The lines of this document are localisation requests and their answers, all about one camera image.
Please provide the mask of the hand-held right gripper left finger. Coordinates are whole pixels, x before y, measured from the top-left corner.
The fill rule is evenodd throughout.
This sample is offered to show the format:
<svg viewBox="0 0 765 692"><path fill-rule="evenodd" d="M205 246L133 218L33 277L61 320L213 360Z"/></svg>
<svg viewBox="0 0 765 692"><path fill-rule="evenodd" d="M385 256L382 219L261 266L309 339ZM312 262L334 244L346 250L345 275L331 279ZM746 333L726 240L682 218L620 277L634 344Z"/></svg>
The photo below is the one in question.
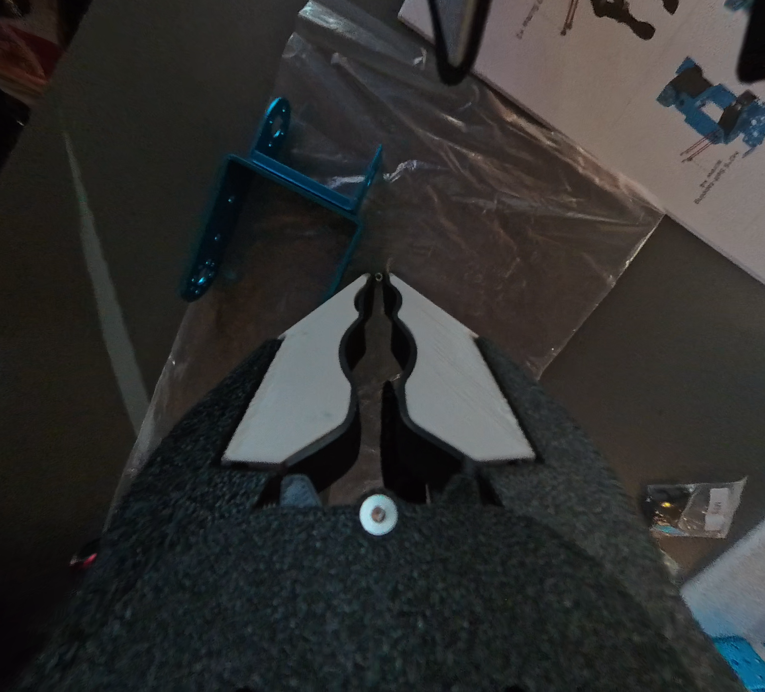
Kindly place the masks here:
<svg viewBox="0 0 765 692"><path fill-rule="evenodd" d="M325 491L353 466L360 415L353 370L367 350L375 279L353 281L279 337L221 463L307 476Z"/></svg>

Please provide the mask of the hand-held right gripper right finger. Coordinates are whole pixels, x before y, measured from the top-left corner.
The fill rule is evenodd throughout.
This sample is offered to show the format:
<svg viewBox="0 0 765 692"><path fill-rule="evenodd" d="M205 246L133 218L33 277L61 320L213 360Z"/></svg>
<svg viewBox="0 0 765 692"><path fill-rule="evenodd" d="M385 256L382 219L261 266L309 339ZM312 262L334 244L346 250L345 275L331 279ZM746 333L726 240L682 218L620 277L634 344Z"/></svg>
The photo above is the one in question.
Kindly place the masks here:
<svg viewBox="0 0 765 692"><path fill-rule="evenodd" d="M383 280L383 298L400 367L383 390L385 487L403 501L425 504L454 476L536 462L478 335L392 273Z"/></svg>

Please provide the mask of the long blue metal U bracket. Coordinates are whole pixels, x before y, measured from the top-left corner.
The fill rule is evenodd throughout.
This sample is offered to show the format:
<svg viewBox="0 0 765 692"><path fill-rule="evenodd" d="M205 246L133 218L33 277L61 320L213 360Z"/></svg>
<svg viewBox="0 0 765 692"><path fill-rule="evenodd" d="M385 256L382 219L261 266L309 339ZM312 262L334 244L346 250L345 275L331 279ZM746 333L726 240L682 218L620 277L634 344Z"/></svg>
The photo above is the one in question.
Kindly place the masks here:
<svg viewBox="0 0 765 692"><path fill-rule="evenodd" d="M378 148L367 175L354 197L342 195L305 174L254 150L247 158L230 154L224 159L216 187L204 216L204 224L194 248L194 255L181 280L180 296L192 303L200 299L213 285L224 264L224 257L234 236L249 192L264 183L278 186L329 211L353 226L349 245L339 260L324 298L329 299L338 289L351 257L360 241L364 224L359 212L379 167Z"/></svg>

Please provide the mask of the short blue metal U bracket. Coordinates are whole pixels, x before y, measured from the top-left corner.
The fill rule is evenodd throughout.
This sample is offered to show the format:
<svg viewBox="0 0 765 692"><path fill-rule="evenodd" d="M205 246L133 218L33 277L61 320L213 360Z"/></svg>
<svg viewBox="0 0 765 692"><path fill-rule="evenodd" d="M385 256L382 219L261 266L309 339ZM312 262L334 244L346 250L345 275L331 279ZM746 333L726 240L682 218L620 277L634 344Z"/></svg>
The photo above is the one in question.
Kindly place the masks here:
<svg viewBox="0 0 765 692"><path fill-rule="evenodd" d="M360 211L383 161L383 145L378 145L372 161L351 195L320 184L279 160L291 126L291 104L284 97L275 99L263 115L258 133L246 158L255 173L341 217L360 223Z"/></svg>

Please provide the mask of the dark grey desk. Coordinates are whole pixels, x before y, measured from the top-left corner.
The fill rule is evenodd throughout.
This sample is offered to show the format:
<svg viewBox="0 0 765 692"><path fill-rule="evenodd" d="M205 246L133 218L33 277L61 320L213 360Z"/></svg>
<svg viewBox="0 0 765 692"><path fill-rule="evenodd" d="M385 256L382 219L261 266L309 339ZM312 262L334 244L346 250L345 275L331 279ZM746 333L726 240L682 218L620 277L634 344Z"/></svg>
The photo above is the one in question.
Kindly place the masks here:
<svg viewBox="0 0 765 692"><path fill-rule="evenodd" d="M2 690L40 652L136 436L86 267L64 130L153 391L220 157L245 149L307 0L93 0L2 172ZM348 0L386 25L402 0ZM664 219L543 385L630 494L748 475L763 518L763 285Z"/></svg>

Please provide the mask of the white assembly instruction sheet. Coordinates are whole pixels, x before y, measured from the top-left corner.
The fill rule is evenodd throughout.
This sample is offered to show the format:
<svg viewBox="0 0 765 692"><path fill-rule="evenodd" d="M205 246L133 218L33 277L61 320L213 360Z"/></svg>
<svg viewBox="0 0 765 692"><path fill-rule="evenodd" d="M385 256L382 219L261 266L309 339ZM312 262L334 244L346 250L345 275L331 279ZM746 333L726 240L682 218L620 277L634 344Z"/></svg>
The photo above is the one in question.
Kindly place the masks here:
<svg viewBox="0 0 765 692"><path fill-rule="evenodd" d="M763 282L763 81L753 0L492 0L473 73L634 182ZM399 18L434 42L427 0Z"/></svg>

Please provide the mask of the clear plastic bag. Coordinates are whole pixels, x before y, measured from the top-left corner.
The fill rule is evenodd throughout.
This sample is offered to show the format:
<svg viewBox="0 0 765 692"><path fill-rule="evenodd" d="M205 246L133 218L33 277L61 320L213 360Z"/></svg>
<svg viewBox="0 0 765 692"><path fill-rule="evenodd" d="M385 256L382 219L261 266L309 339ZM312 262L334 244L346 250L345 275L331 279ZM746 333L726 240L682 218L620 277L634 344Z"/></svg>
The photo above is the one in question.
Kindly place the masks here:
<svg viewBox="0 0 765 692"><path fill-rule="evenodd" d="M308 0L273 88L292 108L279 160L351 195L381 144L339 289L392 272L539 379L662 215L475 77L442 84L432 55L348 0ZM219 275L187 305L110 516L186 411L326 300L352 232L278 186L249 192Z"/></svg>

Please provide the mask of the pile of small parts bags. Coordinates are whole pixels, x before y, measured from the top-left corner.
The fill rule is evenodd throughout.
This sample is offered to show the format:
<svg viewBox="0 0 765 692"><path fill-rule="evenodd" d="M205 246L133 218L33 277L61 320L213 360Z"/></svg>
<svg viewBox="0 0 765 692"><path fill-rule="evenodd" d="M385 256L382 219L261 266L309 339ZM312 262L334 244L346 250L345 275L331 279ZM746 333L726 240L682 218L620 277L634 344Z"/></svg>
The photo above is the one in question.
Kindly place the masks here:
<svg viewBox="0 0 765 692"><path fill-rule="evenodd" d="M747 480L645 486L641 510L650 533L656 537L726 538Z"/></svg>

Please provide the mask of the white foam sheet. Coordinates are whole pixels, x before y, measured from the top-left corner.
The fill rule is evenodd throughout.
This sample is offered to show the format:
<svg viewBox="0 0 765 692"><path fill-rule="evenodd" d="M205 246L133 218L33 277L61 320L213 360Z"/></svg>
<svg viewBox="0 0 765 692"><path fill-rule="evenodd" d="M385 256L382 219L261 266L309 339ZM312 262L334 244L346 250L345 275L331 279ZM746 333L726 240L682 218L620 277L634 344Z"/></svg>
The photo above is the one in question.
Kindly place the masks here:
<svg viewBox="0 0 765 692"><path fill-rule="evenodd" d="M764 522L686 582L681 594L708 637L741 636L764 659Z"/></svg>

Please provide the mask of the red and white printed box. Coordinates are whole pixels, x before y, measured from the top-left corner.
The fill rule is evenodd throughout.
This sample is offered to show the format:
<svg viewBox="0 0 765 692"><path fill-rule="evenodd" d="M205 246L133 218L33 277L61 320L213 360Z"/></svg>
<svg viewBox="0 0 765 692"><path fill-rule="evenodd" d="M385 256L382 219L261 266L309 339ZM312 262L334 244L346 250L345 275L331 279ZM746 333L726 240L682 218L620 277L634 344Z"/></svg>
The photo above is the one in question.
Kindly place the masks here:
<svg viewBox="0 0 765 692"><path fill-rule="evenodd" d="M1 87L33 105L63 54L60 0L1 0Z"/></svg>

